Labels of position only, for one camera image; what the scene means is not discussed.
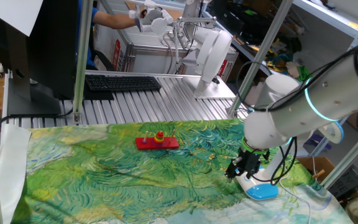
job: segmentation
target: blue shirt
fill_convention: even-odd
[[[76,45],[77,45],[77,53],[78,53],[78,39],[80,38],[80,23],[81,23],[81,9],[82,9],[82,0],[78,0],[78,19],[77,19],[77,41],[76,41]],[[93,8],[92,9],[92,21],[93,21],[93,17],[94,15],[98,12],[98,9]],[[94,66],[93,61],[91,60],[92,54],[91,54],[91,49],[88,47],[88,55],[86,56],[86,65],[91,65]]]

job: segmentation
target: person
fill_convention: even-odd
[[[78,19],[77,19],[77,49],[78,49],[78,38],[80,36],[80,22],[81,22],[81,9],[82,9],[82,0],[78,0]],[[101,26],[110,27],[112,29],[126,29],[132,26],[136,26],[135,19],[130,18],[125,14],[115,14],[110,15],[108,13],[99,11],[96,8],[92,9],[92,24],[93,27],[95,24]],[[86,69],[95,70],[94,63],[92,61],[91,49],[88,48],[88,56],[86,58]]]

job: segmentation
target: blue base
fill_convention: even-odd
[[[254,200],[266,200],[278,195],[278,187],[271,184],[259,184],[246,191],[246,194]]]

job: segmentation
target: red toy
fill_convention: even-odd
[[[173,136],[175,130],[172,132],[171,137],[164,137],[164,133],[159,131],[154,137],[148,138],[146,135],[144,138],[136,138],[137,150],[151,150],[151,149],[177,149],[179,148],[179,143],[177,139]]]

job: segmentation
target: white paper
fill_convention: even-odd
[[[30,36],[43,0],[0,0],[0,18]]]
[[[0,203],[2,220],[9,224],[22,195],[31,132],[4,124],[0,146]]]

